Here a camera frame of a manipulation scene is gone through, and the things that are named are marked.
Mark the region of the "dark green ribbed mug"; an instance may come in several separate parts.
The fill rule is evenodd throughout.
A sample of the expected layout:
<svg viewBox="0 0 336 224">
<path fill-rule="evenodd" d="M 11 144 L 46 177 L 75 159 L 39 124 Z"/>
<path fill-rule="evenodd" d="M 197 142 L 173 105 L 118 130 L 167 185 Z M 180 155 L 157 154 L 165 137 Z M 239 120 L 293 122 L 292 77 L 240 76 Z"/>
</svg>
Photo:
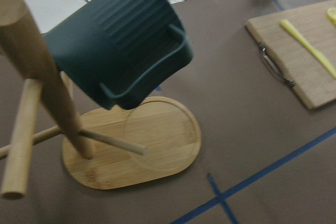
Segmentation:
<svg viewBox="0 0 336 224">
<path fill-rule="evenodd" d="M 105 109 L 134 109 L 193 58 L 168 0 L 91 0 L 45 41 L 57 66 Z"/>
</svg>

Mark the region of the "bamboo cutting board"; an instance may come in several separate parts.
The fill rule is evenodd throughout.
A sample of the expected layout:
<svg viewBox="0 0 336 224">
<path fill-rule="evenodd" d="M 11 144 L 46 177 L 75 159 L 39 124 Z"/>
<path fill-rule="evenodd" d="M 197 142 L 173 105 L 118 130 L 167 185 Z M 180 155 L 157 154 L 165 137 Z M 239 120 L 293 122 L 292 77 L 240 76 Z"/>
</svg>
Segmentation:
<svg viewBox="0 0 336 224">
<path fill-rule="evenodd" d="M 335 64 L 335 25 L 327 10 L 335 0 L 305 5 L 251 18 L 246 28 L 280 72 L 295 82 L 293 91 L 307 109 L 316 109 L 335 100 L 335 78 L 322 64 L 280 25 L 284 19 Z"/>
</svg>

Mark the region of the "wooden mug tree rack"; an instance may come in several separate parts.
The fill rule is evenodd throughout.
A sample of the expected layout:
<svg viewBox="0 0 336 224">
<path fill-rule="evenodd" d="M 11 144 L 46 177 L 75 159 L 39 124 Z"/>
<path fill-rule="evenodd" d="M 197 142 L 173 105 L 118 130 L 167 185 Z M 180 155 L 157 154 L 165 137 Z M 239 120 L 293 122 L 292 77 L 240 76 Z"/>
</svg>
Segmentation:
<svg viewBox="0 0 336 224">
<path fill-rule="evenodd" d="M 26 195 L 34 144 L 59 134 L 68 172 L 95 189 L 176 174 L 199 153 L 199 124 L 173 99 L 149 94 L 130 110 L 94 102 L 57 66 L 24 0 L 1 0 L 1 54 L 24 80 L 11 143 L 2 150 L 4 198 Z"/>
</svg>

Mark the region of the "yellow plastic knife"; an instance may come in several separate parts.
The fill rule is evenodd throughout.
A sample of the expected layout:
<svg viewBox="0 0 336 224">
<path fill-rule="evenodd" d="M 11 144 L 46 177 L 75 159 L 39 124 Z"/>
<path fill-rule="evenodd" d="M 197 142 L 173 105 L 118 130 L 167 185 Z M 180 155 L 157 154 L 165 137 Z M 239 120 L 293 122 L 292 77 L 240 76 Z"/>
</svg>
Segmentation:
<svg viewBox="0 0 336 224">
<path fill-rule="evenodd" d="M 289 20 L 283 19 L 279 24 L 289 35 L 305 47 L 319 61 L 331 77 L 335 79 L 335 67 L 321 51 L 317 50 L 311 43 L 309 43 Z"/>
</svg>

